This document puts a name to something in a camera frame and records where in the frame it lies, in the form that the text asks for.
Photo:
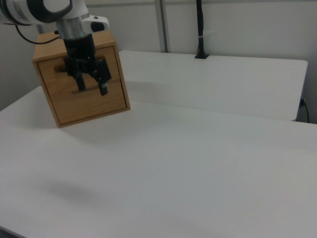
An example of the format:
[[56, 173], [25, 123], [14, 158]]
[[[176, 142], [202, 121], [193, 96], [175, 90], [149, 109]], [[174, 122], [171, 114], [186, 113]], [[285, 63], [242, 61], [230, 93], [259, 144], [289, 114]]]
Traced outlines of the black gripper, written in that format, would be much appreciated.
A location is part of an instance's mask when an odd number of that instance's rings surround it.
[[111, 73], [105, 59], [96, 59], [92, 34], [75, 40], [64, 39], [63, 41], [67, 52], [67, 56], [64, 58], [66, 72], [75, 79], [79, 91], [86, 89], [82, 76], [85, 73], [97, 79], [100, 94], [106, 95]]

